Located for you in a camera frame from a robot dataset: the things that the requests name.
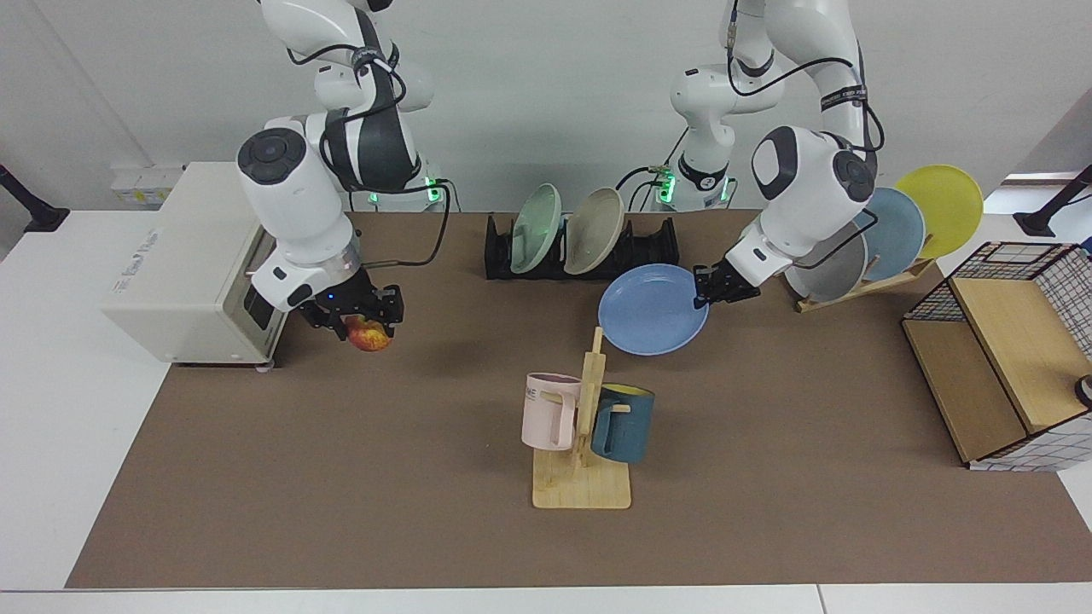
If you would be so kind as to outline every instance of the white table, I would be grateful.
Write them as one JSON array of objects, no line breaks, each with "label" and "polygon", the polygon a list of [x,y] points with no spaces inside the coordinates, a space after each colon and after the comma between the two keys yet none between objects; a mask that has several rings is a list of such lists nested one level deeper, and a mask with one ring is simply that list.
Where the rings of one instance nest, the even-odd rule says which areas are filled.
[{"label": "white table", "polygon": [[[97,303],[154,213],[74,212],[0,263],[0,593],[8,612],[1087,612],[1092,582],[461,591],[61,591],[167,366]],[[989,216],[971,241],[1020,239]],[[1072,237],[1061,237],[1073,240]],[[950,268],[962,256],[946,259]],[[1092,524],[1092,467],[1064,475]]]}]

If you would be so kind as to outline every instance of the brown table mat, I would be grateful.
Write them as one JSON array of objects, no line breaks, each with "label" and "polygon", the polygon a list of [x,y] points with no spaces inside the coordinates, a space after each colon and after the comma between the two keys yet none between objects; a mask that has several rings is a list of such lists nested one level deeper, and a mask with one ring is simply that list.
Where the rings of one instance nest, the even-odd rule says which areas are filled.
[{"label": "brown table mat", "polygon": [[[676,215],[684,264],[752,216]],[[355,221],[406,259],[439,219]],[[606,283],[486,282],[484,228],[454,216],[434,265],[375,274],[406,298],[382,354],[294,317],[272,374],[173,368],[68,586],[1092,580],[1056,475],[960,465],[900,329],[938,274],[808,315],[772,281],[677,353],[608,349],[608,380],[657,393],[633,507],[533,509],[524,376],[580,374]]]}]

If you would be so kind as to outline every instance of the wooden mug stand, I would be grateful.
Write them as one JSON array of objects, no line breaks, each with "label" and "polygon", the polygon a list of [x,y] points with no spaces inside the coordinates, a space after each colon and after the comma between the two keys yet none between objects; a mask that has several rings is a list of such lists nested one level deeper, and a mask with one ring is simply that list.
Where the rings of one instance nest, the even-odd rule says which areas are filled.
[{"label": "wooden mug stand", "polygon": [[[592,451],[592,428],[607,364],[602,349],[603,329],[596,328],[592,351],[584,354],[572,449],[535,450],[531,498],[538,509],[628,509],[633,503],[629,465]],[[627,410],[619,405],[613,411]]]},{"label": "wooden mug stand", "polygon": [[[929,245],[929,241],[931,239],[933,235],[925,237],[925,245]],[[873,260],[868,263],[868,268],[865,269],[866,274],[868,271],[873,269],[873,267],[876,265],[877,262],[879,262],[879,259],[880,259],[879,256],[873,258]],[[906,269],[905,271],[899,273],[893,278],[881,280],[878,282],[862,282],[857,284],[857,287],[853,288],[853,291],[850,294],[846,294],[845,296],[839,298],[838,300],[831,300],[829,303],[818,303],[816,300],[812,300],[811,297],[805,298],[796,303],[796,310],[800,314],[807,314],[808,311],[815,311],[816,309],[822,309],[823,307],[830,307],[831,305],[838,305],[839,303],[845,303],[846,300],[860,298],[862,296],[873,294],[874,292],[879,292],[881,290],[888,290],[903,284],[909,284],[911,282],[916,282],[922,278],[923,274],[925,274],[925,271],[927,271],[929,267],[931,267],[935,263],[936,259],[918,258],[916,261],[914,261],[914,263],[910,267],[910,269]]]}]

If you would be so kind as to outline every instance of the gray plate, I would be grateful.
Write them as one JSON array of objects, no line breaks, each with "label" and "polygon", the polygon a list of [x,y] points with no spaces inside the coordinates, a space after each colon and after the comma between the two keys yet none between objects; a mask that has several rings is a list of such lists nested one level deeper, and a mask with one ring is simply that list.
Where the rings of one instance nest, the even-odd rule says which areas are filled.
[{"label": "gray plate", "polygon": [[[802,264],[818,262],[831,252],[835,247],[850,238],[860,228],[850,222],[834,236],[823,240],[811,250],[811,253],[800,259]],[[785,271],[785,279],[796,294],[803,298],[810,298],[816,303],[830,303],[838,300],[857,287],[862,278],[865,276],[865,268],[868,267],[868,245],[865,236],[860,235],[848,243],[829,260],[815,270],[806,270],[792,267]]]}]

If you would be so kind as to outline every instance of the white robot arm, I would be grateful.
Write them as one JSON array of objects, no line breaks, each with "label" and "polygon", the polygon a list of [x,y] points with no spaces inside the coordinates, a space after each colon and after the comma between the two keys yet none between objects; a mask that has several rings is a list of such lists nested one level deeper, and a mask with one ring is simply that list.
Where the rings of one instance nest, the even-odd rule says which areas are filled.
[{"label": "white robot arm", "polygon": [[424,108],[430,80],[418,73],[411,96],[401,52],[381,31],[377,12],[391,0],[264,0],[262,15],[297,64],[323,62],[316,92],[323,114],[271,120],[239,150],[238,167],[251,205],[276,248],[252,278],[276,309],[300,309],[314,327],[345,338],[341,317],[364,314],[393,333],[402,321],[397,286],[372,286],[356,234],[342,213],[345,191],[436,190],[400,105]]},{"label": "white robot arm", "polygon": [[[700,80],[691,90],[678,84],[675,90],[675,98],[680,98],[676,109],[689,109],[680,113],[690,126],[687,146],[676,163],[676,193],[715,192],[719,184],[708,177],[720,173],[723,180],[731,154],[723,139],[708,137],[710,130],[716,131],[720,118],[712,128],[710,122],[696,122],[700,113],[693,109],[701,105],[685,93],[723,93],[714,113],[726,107],[726,99],[733,101],[729,113],[769,108],[781,96],[780,80],[791,74],[778,69],[774,48],[798,64],[794,72],[807,71],[818,85],[826,130],[783,126],[756,147],[751,170],[769,205],[721,262],[696,268],[698,307],[757,296],[764,281],[850,223],[871,199],[879,149],[873,146],[866,128],[868,93],[845,0],[729,0],[724,31],[729,67],[721,70],[724,84],[707,84],[705,72],[713,71],[707,67],[705,72],[688,71],[681,78]],[[743,102],[751,96],[760,104]]]}]

